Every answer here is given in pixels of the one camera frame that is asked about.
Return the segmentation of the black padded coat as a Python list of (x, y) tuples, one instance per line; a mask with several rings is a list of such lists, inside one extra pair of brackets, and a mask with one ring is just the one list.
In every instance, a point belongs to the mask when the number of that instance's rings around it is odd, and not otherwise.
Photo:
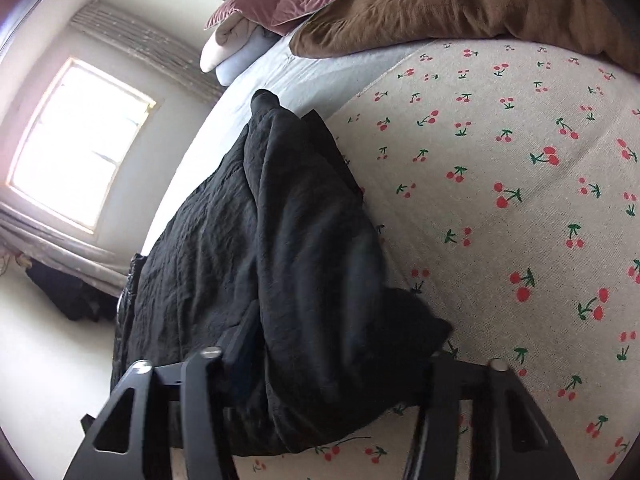
[(146, 256), (113, 378), (137, 360), (172, 364), (214, 344), (250, 307), (262, 330), (250, 341), (248, 396), (224, 413), (239, 456), (302, 452), (418, 403), (451, 330), (387, 283), (360, 187), (322, 119), (267, 90)]

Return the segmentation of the dark clothes hanging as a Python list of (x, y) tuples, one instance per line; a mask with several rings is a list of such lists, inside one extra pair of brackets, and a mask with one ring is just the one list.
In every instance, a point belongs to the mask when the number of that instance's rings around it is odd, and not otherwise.
[(76, 276), (32, 260), (26, 275), (70, 321), (113, 321), (117, 299)]

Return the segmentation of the cherry print bed sheet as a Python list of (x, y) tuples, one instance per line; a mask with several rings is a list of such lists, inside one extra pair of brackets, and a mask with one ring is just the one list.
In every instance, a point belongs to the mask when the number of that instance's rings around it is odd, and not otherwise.
[(446, 318), (460, 361), (506, 362), (578, 476), (639, 433), (639, 78), (516, 40), (308, 60), (280, 42), (230, 87), (318, 110), (390, 276)]

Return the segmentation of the folded light blue blanket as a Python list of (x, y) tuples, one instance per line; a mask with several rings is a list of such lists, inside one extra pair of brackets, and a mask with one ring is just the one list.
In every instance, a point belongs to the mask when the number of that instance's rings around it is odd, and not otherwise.
[(240, 47), (239, 50), (217, 65), (215, 75), (218, 82), (223, 87), (229, 87), (236, 78), (270, 50), (280, 39), (280, 35), (261, 27), (256, 27), (243, 47)]

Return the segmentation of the black quilted puffer jacket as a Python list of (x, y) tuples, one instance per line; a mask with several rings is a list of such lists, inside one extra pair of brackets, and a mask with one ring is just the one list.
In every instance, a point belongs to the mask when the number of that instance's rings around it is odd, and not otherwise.
[(130, 260), (130, 267), (126, 284), (119, 296), (116, 310), (116, 332), (118, 341), (125, 340), (130, 334), (132, 322), (134, 322), (134, 304), (136, 303), (140, 275), (146, 257), (134, 254)]

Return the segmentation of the beige curtain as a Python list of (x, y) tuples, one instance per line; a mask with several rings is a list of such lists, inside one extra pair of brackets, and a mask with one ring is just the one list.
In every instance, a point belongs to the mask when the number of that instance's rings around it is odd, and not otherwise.
[(201, 100), (216, 103), (224, 93), (214, 75), (201, 71), (197, 50), (116, 6), (93, 0), (73, 15), (70, 26), (136, 58)]

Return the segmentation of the window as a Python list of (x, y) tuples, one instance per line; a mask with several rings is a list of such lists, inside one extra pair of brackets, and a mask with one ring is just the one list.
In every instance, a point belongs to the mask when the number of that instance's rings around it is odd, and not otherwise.
[(29, 117), (6, 184), (47, 214), (94, 232), (155, 107), (147, 94), (71, 56)]

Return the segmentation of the brown garment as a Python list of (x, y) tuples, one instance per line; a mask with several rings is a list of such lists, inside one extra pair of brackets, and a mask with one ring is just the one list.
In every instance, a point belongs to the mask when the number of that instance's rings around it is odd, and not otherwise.
[(511, 36), (639, 70), (639, 0), (336, 0), (294, 34), (301, 58), (427, 39)]

